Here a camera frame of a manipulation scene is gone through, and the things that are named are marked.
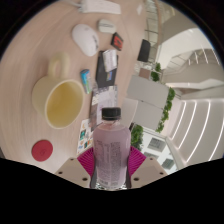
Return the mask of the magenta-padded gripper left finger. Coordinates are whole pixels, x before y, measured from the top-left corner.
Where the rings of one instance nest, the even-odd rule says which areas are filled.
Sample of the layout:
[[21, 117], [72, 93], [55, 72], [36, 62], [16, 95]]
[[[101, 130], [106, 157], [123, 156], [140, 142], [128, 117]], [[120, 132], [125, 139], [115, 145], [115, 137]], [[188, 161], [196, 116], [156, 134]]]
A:
[[69, 158], [55, 174], [81, 187], [94, 188], [96, 171], [93, 149], [85, 150], [77, 158]]

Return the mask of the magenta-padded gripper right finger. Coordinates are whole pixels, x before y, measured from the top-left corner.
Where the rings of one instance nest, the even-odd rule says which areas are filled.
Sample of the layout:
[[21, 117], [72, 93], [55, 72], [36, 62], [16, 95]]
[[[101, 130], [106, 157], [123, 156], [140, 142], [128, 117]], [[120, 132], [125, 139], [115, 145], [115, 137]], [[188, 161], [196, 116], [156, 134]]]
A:
[[155, 158], [146, 157], [138, 149], [130, 148], [126, 174], [128, 189], [141, 188], [166, 175], [166, 171]]

